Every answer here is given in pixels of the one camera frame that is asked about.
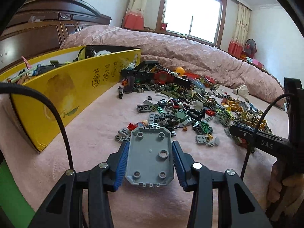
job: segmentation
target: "decorative carving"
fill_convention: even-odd
[[[70,20],[71,14],[70,13],[60,13],[59,19],[60,20]]]

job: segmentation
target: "green surface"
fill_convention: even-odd
[[[5,160],[0,166],[0,206],[15,228],[27,228],[35,215],[19,191]]]

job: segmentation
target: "badminton shuttlecock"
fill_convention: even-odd
[[[232,92],[233,92],[234,94],[240,95],[240,96],[243,97],[243,98],[246,98],[247,95],[248,95],[248,88],[247,88],[246,85],[241,85],[241,86],[238,87],[238,88],[234,88],[234,89],[232,90]]]

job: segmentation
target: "window frame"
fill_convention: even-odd
[[[214,43],[205,41],[205,40],[197,38],[195,36],[187,35],[185,37],[185,36],[182,36],[180,33],[171,32],[171,31],[162,31],[161,26],[162,26],[162,22],[164,21],[165,7],[166,7],[167,0],[161,0],[161,2],[160,2],[155,31],[164,33],[164,34],[168,34],[168,35],[172,35],[172,36],[178,36],[178,37],[182,37],[182,38],[191,39],[191,40],[194,40],[194,41],[206,44],[206,45],[211,45],[211,46],[215,46],[215,47],[219,48],[221,45],[221,42],[222,42],[222,36],[223,36],[223,31],[224,31],[227,0],[217,0],[217,1],[219,1],[221,3],[221,11],[219,13],[217,33],[215,35]]]

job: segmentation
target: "window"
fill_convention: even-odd
[[[160,12],[157,29],[167,23],[169,34],[220,46],[226,0],[162,0]]]

